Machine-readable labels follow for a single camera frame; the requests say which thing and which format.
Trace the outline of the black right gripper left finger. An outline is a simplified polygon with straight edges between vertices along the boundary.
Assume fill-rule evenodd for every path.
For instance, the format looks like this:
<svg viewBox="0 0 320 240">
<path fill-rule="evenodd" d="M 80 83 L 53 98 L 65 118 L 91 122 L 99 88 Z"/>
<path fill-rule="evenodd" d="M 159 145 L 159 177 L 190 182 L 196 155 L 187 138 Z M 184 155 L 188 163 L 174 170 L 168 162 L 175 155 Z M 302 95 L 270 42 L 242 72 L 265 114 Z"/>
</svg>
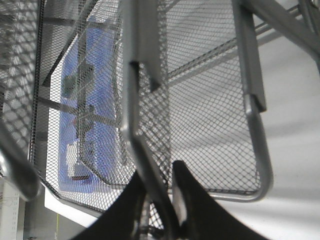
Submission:
<svg viewBox="0 0 320 240">
<path fill-rule="evenodd" d="M 147 191 L 135 172 L 117 200 L 73 240 L 138 240 Z"/>
</svg>

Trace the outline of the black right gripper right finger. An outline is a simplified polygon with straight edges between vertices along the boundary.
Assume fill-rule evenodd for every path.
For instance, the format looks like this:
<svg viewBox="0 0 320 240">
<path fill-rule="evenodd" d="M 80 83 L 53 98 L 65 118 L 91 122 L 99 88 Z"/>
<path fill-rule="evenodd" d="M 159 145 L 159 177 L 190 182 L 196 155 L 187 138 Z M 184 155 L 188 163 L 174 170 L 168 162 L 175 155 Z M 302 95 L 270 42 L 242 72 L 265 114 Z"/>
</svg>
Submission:
<svg viewBox="0 0 320 240">
<path fill-rule="evenodd" d="M 172 164 L 172 200 L 181 240 L 266 239 L 220 206 L 181 160 Z"/>
</svg>

